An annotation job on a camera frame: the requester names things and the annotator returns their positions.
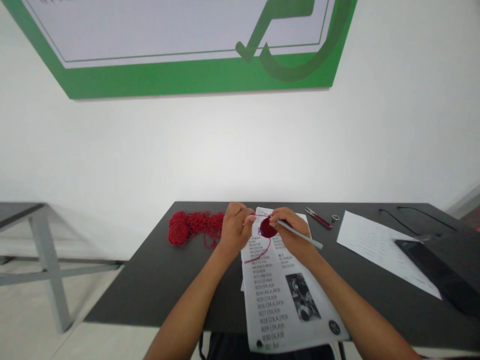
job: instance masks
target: metal table leg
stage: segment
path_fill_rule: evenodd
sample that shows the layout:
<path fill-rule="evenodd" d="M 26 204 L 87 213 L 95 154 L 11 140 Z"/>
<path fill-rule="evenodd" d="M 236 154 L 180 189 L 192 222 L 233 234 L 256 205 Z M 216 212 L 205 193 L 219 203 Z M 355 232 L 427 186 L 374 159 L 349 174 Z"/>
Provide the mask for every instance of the metal table leg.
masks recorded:
<path fill-rule="evenodd" d="M 48 272 L 47 291 L 52 305 L 53 317 L 57 330 L 64 333 L 72 325 L 67 298 L 65 297 L 62 275 L 60 273 L 54 239 L 50 232 L 49 222 L 45 211 L 37 211 L 29 218 L 31 232 L 35 239 L 36 250 L 43 271 Z"/>

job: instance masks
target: scissors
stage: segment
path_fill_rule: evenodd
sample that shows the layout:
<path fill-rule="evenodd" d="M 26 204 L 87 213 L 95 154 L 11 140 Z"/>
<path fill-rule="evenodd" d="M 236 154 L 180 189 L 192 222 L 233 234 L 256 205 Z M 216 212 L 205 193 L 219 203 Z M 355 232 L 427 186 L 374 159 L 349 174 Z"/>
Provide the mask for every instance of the scissors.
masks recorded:
<path fill-rule="evenodd" d="M 310 214 L 315 220 L 317 220 L 320 224 L 322 224 L 324 227 L 326 227 L 328 230 L 332 230 L 332 224 L 329 223 L 328 221 L 322 219 L 315 211 L 313 211 L 311 208 L 306 207 L 304 210 Z"/>

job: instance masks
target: green sign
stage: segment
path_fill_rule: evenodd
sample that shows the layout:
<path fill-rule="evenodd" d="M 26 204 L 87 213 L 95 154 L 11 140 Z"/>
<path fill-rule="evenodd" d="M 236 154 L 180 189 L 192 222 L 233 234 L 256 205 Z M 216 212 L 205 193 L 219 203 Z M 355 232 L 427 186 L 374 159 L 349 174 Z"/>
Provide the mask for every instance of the green sign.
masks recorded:
<path fill-rule="evenodd" d="M 326 88 L 357 0 L 2 0 L 71 99 Z"/>

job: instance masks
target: floor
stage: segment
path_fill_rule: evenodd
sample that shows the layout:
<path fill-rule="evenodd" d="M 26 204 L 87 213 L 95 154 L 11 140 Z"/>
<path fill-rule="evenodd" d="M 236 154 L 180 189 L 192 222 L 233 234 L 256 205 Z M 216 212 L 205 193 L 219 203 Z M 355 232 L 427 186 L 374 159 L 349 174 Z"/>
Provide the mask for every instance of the floor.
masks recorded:
<path fill-rule="evenodd" d="M 89 266 L 61 263 L 63 269 Z M 1 273 L 39 271 L 32 261 L 11 261 L 0 265 Z M 158 328 L 92 324 L 82 322 L 120 270 L 63 279 L 70 313 L 75 322 L 58 334 L 43 281 L 0 286 L 0 354 L 8 360 L 142 359 Z M 205 333 L 207 354 L 210 334 Z M 418 349 L 428 356 L 460 356 L 465 352 Z M 348 360 L 361 360 L 355 345 L 345 343 Z M 192 359 L 200 359 L 198 350 Z"/>
<path fill-rule="evenodd" d="M 480 232 L 480 206 L 462 217 L 461 221 Z"/>

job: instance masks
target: wrist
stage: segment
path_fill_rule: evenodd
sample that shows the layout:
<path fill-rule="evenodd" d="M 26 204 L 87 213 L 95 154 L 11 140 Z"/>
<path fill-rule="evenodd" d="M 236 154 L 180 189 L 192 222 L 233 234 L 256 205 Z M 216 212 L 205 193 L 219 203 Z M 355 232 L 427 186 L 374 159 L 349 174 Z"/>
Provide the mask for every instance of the wrist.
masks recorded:
<path fill-rule="evenodd" d="M 304 258 L 301 260 L 303 266 L 305 266 L 310 272 L 313 272 L 313 269 L 322 267 L 326 263 L 322 255 L 320 255 L 315 249 L 314 251 L 309 251 L 305 254 Z"/>
<path fill-rule="evenodd" d="M 228 265 L 230 265 L 240 253 L 240 251 L 234 250 L 229 246 L 222 245 L 222 241 L 220 241 L 213 252 L 217 253 L 222 260 L 228 263 Z"/>

